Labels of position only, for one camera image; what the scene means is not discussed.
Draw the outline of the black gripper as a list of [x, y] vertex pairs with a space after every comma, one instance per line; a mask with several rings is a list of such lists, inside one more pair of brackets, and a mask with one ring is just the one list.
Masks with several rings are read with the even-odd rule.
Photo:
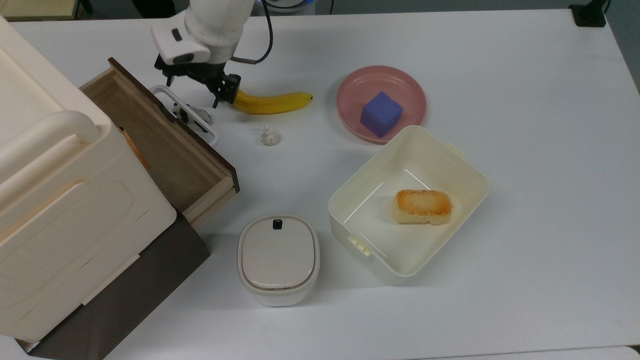
[[187, 76], [203, 84], [214, 94], [212, 108], [217, 109], [220, 103], [233, 105], [240, 90], [242, 77], [237, 74], [224, 74], [226, 64], [184, 63], [167, 64], [160, 55], [157, 56], [154, 68], [166, 77], [166, 86], [171, 87], [175, 77]]

